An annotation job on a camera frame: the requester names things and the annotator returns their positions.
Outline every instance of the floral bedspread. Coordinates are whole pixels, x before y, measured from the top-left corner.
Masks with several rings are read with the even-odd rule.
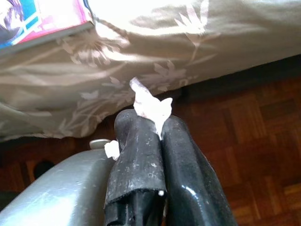
[[[94,29],[0,58],[0,136],[83,137],[135,76],[158,94],[301,53],[296,0],[89,5]]]

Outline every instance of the book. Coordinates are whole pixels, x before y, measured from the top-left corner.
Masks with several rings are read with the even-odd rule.
[[[86,0],[0,0],[0,56],[92,27]]]

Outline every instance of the wooden floor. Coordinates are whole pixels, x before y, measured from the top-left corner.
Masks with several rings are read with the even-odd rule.
[[[228,96],[176,103],[215,168],[241,226],[301,226],[301,77]],[[44,139],[3,152],[0,190],[22,191],[41,160],[58,163],[114,138],[114,116],[94,135]]]

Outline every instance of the bed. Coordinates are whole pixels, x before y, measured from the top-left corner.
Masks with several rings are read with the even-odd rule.
[[[298,0],[89,5],[94,29],[0,58],[2,140],[87,136],[135,76],[156,95],[301,53]]]

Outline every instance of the white tissue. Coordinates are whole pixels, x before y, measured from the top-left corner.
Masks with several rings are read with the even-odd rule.
[[[104,151],[108,158],[113,158],[113,160],[117,160],[120,156],[119,152],[119,143],[116,140],[112,140],[109,143],[104,145]]]
[[[134,109],[137,115],[152,120],[155,123],[160,138],[164,122],[171,115],[172,98],[162,101],[152,96],[149,90],[135,77],[130,81],[130,87],[135,92]]]

